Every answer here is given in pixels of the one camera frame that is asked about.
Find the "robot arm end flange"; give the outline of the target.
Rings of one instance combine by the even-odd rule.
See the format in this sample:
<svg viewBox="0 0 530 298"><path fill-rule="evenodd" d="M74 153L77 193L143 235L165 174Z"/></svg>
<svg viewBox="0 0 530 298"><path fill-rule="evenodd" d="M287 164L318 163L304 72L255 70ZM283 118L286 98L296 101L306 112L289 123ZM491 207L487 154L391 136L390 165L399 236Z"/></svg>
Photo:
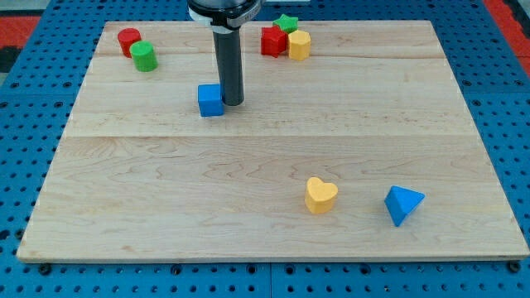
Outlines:
<svg viewBox="0 0 530 298"><path fill-rule="evenodd" d="M188 0L191 19L210 28L213 33L229 34L260 12L264 0Z"/></svg>

